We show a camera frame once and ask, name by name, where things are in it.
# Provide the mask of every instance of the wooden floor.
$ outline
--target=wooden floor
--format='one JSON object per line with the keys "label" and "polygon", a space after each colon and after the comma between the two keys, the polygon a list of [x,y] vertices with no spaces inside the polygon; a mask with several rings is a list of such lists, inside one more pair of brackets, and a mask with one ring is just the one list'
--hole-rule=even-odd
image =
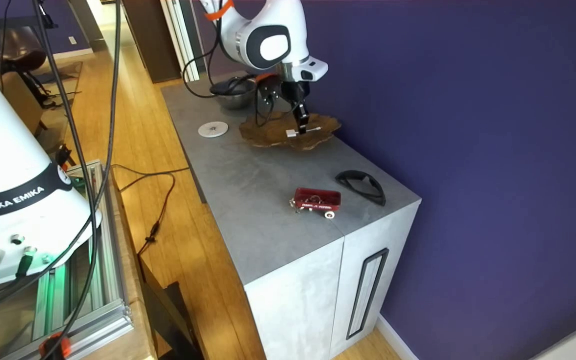
{"label": "wooden floor", "polygon": [[[249,306],[234,273],[226,246],[209,211],[200,202],[192,175],[168,118],[161,87],[154,87],[132,45],[121,46],[119,88],[115,106],[113,164],[140,173],[175,173],[166,215],[142,260],[159,286],[178,283],[208,360],[263,358]],[[85,161],[105,161],[109,111],[109,57],[97,53],[83,63],[77,94],[71,104]],[[115,168],[113,181],[121,189],[135,176]],[[137,252],[156,222],[168,176],[148,179],[121,192],[121,202]],[[380,332],[337,357],[337,360],[395,360],[395,353]]]}

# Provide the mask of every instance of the red toy car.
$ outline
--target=red toy car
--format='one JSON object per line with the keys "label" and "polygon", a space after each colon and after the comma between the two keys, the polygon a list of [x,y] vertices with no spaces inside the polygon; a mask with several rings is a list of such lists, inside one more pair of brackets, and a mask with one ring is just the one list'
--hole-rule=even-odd
{"label": "red toy car", "polygon": [[290,208],[297,211],[319,211],[323,219],[332,221],[335,211],[342,207],[342,194],[332,190],[319,189],[295,189],[293,197],[290,198]]}

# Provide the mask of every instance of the gray cabinet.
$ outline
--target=gray cabinet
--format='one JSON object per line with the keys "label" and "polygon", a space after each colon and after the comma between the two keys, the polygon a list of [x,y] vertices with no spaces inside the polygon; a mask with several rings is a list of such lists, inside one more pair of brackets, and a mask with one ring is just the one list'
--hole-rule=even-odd
{"label": "gray cabinet", "polygon": [[[251,149],[238,135],[247,112],[226,112],[181,88],[166,88],[179,135],[270,360],[332,358],[363,335],[380,314],[420,198],[342,140],[311,153]],[[224,120],[220,138],[198,127]],[[344,171],[372,175],[386,192],[377,207],[333,179]],[[288,207],[297,187],[342,192],[333,221]]]}

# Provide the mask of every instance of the white circle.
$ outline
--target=white circle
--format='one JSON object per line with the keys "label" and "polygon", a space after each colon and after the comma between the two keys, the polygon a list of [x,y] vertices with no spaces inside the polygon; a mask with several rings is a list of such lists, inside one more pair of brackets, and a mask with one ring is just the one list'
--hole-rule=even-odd
{"label": "white circle", "polygon": [[198,128],[198,135],[202,138],[218,138],[222,135],[227,132],[227,125],[226,122],[205,122]]}

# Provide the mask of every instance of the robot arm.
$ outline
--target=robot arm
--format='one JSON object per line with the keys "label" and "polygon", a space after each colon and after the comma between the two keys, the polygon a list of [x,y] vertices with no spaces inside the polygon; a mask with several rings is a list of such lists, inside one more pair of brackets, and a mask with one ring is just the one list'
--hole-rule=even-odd
{"label": "robot arm", "polygon": [[202,6],[232,60],[254,71],[280,65],[286,82],[315,82],[327,73],[327,65],[307,53],[299,0],[265,0],[251,21],[240,16],[232,0],[202,0]]}

